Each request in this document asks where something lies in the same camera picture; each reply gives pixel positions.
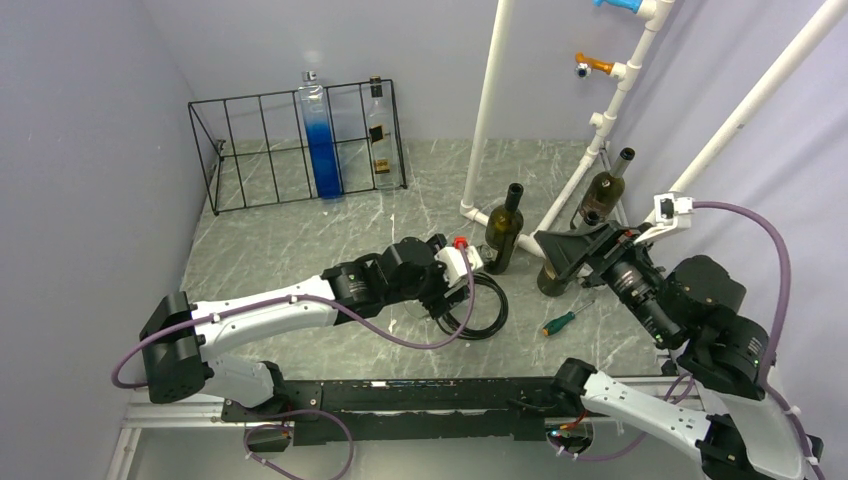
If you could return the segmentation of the clear square liquor bottle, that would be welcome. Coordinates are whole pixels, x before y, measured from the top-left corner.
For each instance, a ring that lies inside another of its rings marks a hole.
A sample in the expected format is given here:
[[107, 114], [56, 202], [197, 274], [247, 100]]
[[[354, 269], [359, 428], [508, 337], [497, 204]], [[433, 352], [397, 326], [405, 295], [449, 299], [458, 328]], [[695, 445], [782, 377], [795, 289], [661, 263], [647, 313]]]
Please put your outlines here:
[[380, 76], [370, 77], [369, 89], [370, 107], [366, 125], [375, 187], [394, 190], [402, 183], [394, 112]]

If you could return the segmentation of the blue rectangular glass bottle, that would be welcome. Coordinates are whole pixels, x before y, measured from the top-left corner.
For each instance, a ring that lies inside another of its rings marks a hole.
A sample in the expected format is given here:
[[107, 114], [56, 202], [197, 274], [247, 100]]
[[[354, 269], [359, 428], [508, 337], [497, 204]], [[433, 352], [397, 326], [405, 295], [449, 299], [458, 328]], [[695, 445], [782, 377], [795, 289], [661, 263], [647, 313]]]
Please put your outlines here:
[[302, 82], [298, 95], [317, 195], [323, 199], [338, 198], [342, 196], [343, 188], [326, 89], [312, 70], [302, 72]]

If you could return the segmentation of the clear round glass bottle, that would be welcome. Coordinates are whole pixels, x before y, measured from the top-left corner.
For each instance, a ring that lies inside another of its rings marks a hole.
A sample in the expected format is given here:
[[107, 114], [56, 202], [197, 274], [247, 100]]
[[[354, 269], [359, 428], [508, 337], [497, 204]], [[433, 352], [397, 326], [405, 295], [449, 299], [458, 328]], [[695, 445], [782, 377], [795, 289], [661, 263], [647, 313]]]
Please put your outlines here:
[[[487, 245], [485, 245], [485, 244], [483, 244], [483, 245], [479, 245], [479, 246], [475, 246], [475, 247], [478, 249], [478, 251], [479, 251], [479, 253], [480, 253], [480, 255], [481, 255], [482, 259], [484, 260], [484, 266], [485, 266], [486, 261], [490, 258], [491, 251], [488, 249]], [[474, 275], [475, 275], [475, 276], [477, 276], [477, 275], [482, 275], [483, 273], [484, 273], [484, 268], [483, 268], [482, 270], [480, 270], [480, 271], [478, 271], [478, 272], [474, 273]], [[407, 312], [410, 316], [412, 316], [412, 317], [413, 317], [413, 318], [415, 318], [415, 319], [419, 319], [419, 320], [435, 320], [435, 319], [432, 319], [432, 318], [430, 318], [430, 317], [428, 316], [428, 314], [427, 314], [426, 310], [425, 310], [425, 309], [424, 309], [424, 307], [423, 307], [423, 300], [411, 300], [411, 301], [407, 301], [407, 302], [405, 302], [405, 303], [404, 303], [404, 309], [405, 309], [405, 311], [406, 311], [406, 312]]]

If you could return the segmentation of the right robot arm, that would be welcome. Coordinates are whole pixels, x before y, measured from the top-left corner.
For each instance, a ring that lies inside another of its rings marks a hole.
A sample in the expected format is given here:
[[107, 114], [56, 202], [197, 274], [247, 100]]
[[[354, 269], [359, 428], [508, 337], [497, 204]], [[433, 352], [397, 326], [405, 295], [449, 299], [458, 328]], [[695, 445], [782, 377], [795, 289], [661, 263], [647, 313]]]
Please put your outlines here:
[[575, 358], [553, 377], [553, 406], [564, 415], [587, 410], [634, 426], [697, 461], [711, 479], [808, 478], [822, 445], [799, 430], [796, 415], [766, 384], [769, 337], [739, 312], [744, 286], [704, 255], [665, 271], [652, 261], [645, 233], [645, 226], [610, 221], [580, 232], [540, 231], [535, 239], [558, 279], [587, 268], [585, 285], [608, 287], [724, 411], [666, 403]]

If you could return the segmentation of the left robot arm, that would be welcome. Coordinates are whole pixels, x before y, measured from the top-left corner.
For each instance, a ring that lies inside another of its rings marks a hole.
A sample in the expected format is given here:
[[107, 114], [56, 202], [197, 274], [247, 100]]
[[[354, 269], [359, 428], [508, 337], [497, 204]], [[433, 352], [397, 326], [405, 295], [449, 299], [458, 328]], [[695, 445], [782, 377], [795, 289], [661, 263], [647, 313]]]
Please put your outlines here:
[[405, 302], [436, 319], [470, 298], [482, 267], [478, 249], [463, 238], [448, 244], [441, 235], [407, 237], [277, 290], [195, 303], [183, 291], [169, 294], [140, 332], [148, 398], [170, 404], [205, 394], [275, 419], [289, 398], [280, 368], [238, 358], [232, 350], [301, 329], [366, 325]]

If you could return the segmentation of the olive green wine bottle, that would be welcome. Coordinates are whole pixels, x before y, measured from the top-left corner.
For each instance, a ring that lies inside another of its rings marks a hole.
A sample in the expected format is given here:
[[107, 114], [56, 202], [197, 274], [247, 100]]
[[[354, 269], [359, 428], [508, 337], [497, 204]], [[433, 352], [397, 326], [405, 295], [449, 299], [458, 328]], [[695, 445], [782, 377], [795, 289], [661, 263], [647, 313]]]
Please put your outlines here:
[[[601, 216], [595, 210], [589, 210], [586, 215], [577, 210], [571, 219], [569, 232], [584, 234], [598, 225], [601, 220]], [[559, 297], [565, 293], [572, 283], [587, 277], [591, 273], [592, 270], [589, 267], [582, 266], [576, 273], [565, 279], [560, 279], [553, 264], [546, 260], [537, 276], [537, 286], [544, 295]]]

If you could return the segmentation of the dark green wine bottle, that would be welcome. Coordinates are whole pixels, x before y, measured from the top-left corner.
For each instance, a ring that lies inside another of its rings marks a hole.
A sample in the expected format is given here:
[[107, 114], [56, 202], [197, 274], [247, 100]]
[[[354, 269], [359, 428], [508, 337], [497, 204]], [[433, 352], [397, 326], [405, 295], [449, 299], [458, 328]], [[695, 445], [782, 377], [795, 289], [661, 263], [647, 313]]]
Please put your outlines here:
[[504, 202], [489, 215], [485, 241], [491, 255], [484, 269], [490, 275], [504, 273], [512, 259], [517, 239], [524, 226], [524, 217], [519, 210], [523, 193], [522, 184], [511, 183]]

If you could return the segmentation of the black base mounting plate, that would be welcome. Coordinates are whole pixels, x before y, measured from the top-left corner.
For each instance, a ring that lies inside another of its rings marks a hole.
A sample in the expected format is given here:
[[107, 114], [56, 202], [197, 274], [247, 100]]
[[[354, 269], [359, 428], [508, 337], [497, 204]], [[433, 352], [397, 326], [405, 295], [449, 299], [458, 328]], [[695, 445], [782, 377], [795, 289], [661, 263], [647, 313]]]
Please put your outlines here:
[[552, 396], [548, 377], [289, 380], [285, 394], [249, 409], [225, 401], [226, 423], [283, 422], [295, 446], [357, 441], [505, 437], [588, 448], [589, 415]]

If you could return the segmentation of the orange plastic peg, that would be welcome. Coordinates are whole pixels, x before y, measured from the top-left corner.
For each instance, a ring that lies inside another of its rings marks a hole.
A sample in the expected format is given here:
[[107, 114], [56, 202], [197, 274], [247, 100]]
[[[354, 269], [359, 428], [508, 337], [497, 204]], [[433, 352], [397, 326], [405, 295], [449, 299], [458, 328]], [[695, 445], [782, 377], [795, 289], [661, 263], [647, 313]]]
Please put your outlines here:
[[589, 56], [582, 52], [575, 53], [575, 75], [578, 78], [586, 78], [594, 71], [600, 71], [611, 76], [614, 70], [614, 64], [604, 62]]

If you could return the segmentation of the blue plastic peg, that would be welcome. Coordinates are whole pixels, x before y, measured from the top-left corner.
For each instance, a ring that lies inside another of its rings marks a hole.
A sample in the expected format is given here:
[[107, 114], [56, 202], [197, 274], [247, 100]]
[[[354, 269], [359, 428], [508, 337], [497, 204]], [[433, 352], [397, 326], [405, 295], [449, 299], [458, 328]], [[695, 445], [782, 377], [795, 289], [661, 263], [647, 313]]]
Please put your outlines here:
[[641, 8], [642, 0], [593, 0], [592, 3], [598, 7], [608, 4], [637, 14]]

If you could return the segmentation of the brown-green wine bottle by wall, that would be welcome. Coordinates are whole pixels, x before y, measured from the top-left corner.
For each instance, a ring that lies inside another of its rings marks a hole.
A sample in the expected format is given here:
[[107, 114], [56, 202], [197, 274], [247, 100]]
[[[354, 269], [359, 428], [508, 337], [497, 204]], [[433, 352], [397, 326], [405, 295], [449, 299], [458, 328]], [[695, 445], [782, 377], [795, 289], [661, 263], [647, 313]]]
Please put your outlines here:
[[633, 148], [623, 148], [610, 170], [593, 177], [569, 222], [571, 229], [593, 227], [607, 220], [624, 193], [624, 172], [635, 154]]

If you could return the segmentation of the green handled screwdriver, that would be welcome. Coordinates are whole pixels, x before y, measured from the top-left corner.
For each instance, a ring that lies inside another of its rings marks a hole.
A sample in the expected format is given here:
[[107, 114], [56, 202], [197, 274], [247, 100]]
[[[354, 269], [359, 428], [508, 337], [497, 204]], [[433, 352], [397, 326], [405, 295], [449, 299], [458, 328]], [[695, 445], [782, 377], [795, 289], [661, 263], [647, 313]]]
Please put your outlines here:
[[567, 313], [565, 313], [561, 316], [558, 316], [554, 319], [549, 320], [542, 327], [542, 329], [541, 329], [542, 334], [545, 337], [550, 337], [550, 336], [556, 335], [557, 333], [562, 331], [565, 328], [566, 325], [568, 325], [570, 322], [572, 322], [577, 317], [577, 315], [579, 313], [581, 313], [585, 309], [589, 308], [590, 306], [594, 305], [595, 303], [596, 303], [596, 301], [592, 300], [585, 305], [582, 305], [582, 306], [580, 306], [580, 307], [578, 307], [574, 310], [568, 311]]

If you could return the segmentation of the white PVC pipe frame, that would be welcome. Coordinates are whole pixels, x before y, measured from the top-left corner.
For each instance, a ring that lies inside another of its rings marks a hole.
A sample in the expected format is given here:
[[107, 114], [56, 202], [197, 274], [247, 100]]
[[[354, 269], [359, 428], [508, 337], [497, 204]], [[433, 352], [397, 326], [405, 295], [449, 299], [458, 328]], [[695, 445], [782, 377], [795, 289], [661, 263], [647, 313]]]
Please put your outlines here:
[[[595, 112], [592, 115], [590, 125], [595, 129], [594, 137], [579, 160], [575, 172], [569, 177], [565, 186], [535, 228], [537, 232], [547, 229], [558, 218], [567, 200], [572, 197], [578, 183], [599, 157], [600, 147], [614, 127], [619, 110], [638, 80], [651, 45], [663, 29], [674, 5], [673, 1], [644, 0], [637, 14], [628, 11], [644, 20], [643, 32], [627, 62], [613, 62], [614, 70], [610, 77], [617, 80], [616, 91], [606, 110], [602, 113]], [[475, 206], [475, 193], [482, 169], [483, 151], [488, 139], [489, 126], [494, 118], [493, 103], [496, 86], [501, 78], [503, 55], [509, 37], [513, 6], [512, 1], [497, 3], [467, 177], [460, 201], [460, 214], [481, 225], [486, 224], [489, 216]], [[846, 15], [847, 3], [845, 1], [823, 2], [746, 93], [670, 189], [678, 193], [688, 189]]]

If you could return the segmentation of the aluminium rail frame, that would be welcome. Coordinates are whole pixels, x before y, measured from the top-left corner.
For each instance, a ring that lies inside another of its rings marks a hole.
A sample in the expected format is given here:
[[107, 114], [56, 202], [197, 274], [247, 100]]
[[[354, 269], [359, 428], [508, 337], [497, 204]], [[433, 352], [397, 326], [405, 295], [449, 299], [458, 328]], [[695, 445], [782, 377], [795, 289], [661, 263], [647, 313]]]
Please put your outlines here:
[[252, 428], [271, 420], [225, 422], [224, 400], [209, 395], [195, 395], [168, 405], [155, 405], [144, 392], [134, 392], [120, 423], [119, 437], [112, 455], [106, 479], [128, 479], [138, 443], [145, 429], [203, 429]]

